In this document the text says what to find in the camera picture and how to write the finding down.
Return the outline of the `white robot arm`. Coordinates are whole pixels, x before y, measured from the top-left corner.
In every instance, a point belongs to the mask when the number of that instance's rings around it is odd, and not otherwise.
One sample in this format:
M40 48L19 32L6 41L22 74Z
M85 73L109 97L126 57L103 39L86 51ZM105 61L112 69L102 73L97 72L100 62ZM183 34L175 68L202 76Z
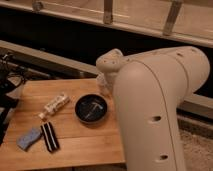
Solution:
M114 99L128 171L186 171L176 109L207 80L207 56L192 46L96 60Z

